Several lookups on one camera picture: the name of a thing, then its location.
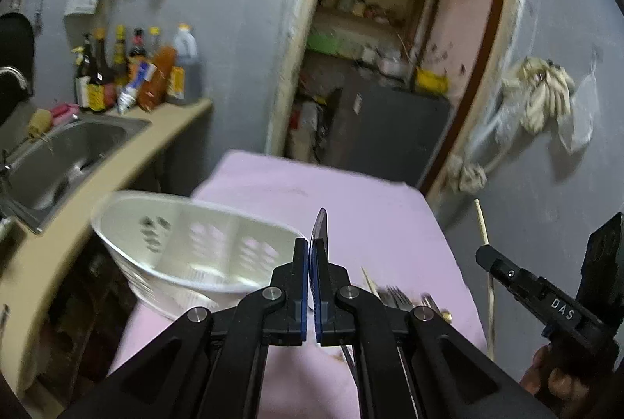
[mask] beige countertop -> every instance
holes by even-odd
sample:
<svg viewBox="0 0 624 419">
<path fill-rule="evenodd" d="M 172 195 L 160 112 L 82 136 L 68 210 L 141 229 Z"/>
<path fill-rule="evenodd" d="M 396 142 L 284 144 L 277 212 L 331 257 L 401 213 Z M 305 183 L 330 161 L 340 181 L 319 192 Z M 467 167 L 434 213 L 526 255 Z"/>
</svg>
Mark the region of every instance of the beige countertop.
<svg viewBox="0 0 624 419">
<path fill-rule="evenodd" d="M 0 348 L 0 368 L 14 392 L 24 391 L 29 354 L 60 283 L 91 232 L 93 207 L 108 193 L 127 187 L 188 125 L 211 107 L 163 104 L 153 113 L 138 108 L 126 118 L 152 124 L 107 158 L 57 211 L 41 235 L 26 237 L 2 270 L 0 306 L 11 309 Z"/>
</svg>

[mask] white plastic basket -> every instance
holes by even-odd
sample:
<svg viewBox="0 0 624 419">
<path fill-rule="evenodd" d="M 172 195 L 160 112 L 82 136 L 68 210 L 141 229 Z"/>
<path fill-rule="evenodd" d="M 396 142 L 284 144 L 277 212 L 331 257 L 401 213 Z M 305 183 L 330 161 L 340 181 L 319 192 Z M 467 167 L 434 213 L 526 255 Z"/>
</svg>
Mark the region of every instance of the white plastic basket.
<svg viewBox="0 0 624 419">
<path fill-rule="evenodd" d="M 238 304 L 293 258 L 297 230 L 223 205 L 121 191 L 91 224 L 143 302 L 170 319 Z"/>
</svg>

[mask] basket rim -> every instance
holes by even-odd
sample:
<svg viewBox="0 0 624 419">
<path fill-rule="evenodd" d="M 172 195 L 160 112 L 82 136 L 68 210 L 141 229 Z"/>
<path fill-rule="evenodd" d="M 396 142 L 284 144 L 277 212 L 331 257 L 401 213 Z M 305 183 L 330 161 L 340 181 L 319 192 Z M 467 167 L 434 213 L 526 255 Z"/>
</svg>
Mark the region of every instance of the basket rim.
<svg viewBox="0 0 624 419">
<path fill-rule="evenodd" d="M 134 191 L 134 190 L 116 191 L 116 192 L 110 193 L 108 196 L 102 199 L 93 208 L 93 211 L 91 212 L 91 227 L 96 232 L 96 234 L 104 241 L 104 243 L 106 243 L 106 246 L 108 247 L 109 252 L 111 250 L 114 250 L 117 255 L 122 257 L 127 262 L 130 262 L 132 265 L 138 267 L 140 270 L 144 271 L 145 273 L 148 273 L 150 276 L 153 276 L 155 278 L 168 282 L 169 284 L 180 285 L 180 287 L 190 288 L 191 290 L 195 290 L 197 292 L 242 294 L 242 293 L 252 292 L 256 290 L 257 288 L 251 285 L 245 286 L 245 285 L 233 285 L 233 284 L 224 284 L 224 285 L 214 284 L 214 285 L 210 285 L 210 287 L 202 287 L 202 284 L 199 284 L 198 282 L 176 278 L 172 275 L 167 275 L 165 273 L 155 271 L 154 269 L 150 269 L 147 266 L 141 264 L 140 262 L 138 262 L 138 260 L 133 259 L 133 257 L 130 257 L 123 250 L 121 250 L 117 245 L 112 243 L 110 239 L 108 239 L 108 237 L 106 237 L 102 233 L 102 230 L 101 230 L 102 215 L 108 208 L 112 207 L 115 202 L 121 199 L 154 199 L 154 198 L 175 200 L 176 202 L 180 202 L 180 204 L 191 204 L 194 206 L 217 209 L 223 213 L 242 216 L 244 218 L 253 220 L 255 222 L 260 222 L 263 224 L 268 224 L 270 226 L 279 227 L 280 229 L 289 230 L 293 234 L 298 235 L 298 237 L 304 238 L 306 241 L 308 241 L 308 238 L 302 235 L 300 231 L 298 231 L 294 227 L 288 226 L 287 224 L 271 221 L 264 217 L 253 215 L 253 214 L 247 213 L 245 211 L 242 211 L 237 208 L 227 206 L 224 204 L 204 201 L 202 199 L 187 198 L 185 196 L 175 196 L 172 194 L 160 194 L 160 193 L 142 192 L 142 191 Z"/>
</svg>

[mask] gray wall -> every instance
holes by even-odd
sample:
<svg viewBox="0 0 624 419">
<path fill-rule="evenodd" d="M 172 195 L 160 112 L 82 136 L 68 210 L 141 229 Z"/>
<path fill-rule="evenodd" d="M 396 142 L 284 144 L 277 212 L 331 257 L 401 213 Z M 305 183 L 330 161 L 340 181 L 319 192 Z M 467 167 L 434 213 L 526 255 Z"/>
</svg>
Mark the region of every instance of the gray wall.
<svg viewBox="0 0 624 419">
<path fill-rule="evenodd" d="M 551 58 L 578 81 L 598 57 L 600 116 L 587 149 L 569 156 L 554 126 L 523 135 L 478 193 L 490 242 L 535 274 L 576 294 L 589 234 L 624 202 L 624 17 L 614 0 L 526 0 L 515 60 Z M 454 196 L 440 213 L 442 229 L 487 324 L 486 275 L 474 262 L 480 245 L 472 198 Z M 499 365 L 520 377 L 544 344 L 542 326 L 497 288 Z"/>
<path fill-rule="evenodd" d="M 26 0 L 32 19 L 37 0 Z M 44 29 L 36 43 L 34 102 L 44 108 L 73 99 L 71 47 L 93 22 L 63 19 L 66 0 L 46 0 Z M 171 40 L 181 21 L 191 24 L 204 71 L 205 95 L 214 101 L 210 118 L 189 129 L 169 154 L 171 185 L 188 194 L 230 148 L 263 151 L 277 86 L 278 61 L 286 44 L 286 10 L 294 0 L 110 0 L 108 57 L 114 28 L 159 25 Z"/>
</svg>

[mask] human hand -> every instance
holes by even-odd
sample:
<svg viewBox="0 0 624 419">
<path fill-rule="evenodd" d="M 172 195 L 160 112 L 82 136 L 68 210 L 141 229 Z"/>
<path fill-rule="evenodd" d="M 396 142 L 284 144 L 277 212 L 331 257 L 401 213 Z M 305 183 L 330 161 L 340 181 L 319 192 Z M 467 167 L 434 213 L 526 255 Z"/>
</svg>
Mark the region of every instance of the human hand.
<svg viewBox="0 0 624 419">
<path fill-rule="evenodd" d="M 546 364 L 549 355 L 550 347 L 540 348 L 533 356 L 531 366 L 520 379 L 520 386 L 532 395 L 536 395 L 542 387 L 540 370 Z M 578 378 L 573 378 L 563 373 L 559 368 L 555 368 L 548 376 L 548 391 L 565 402 L 559 417 L 569 419 L 574 417 L 576 411 L 581 407 L 587 397 L 589 387 Z"/>
</svg>

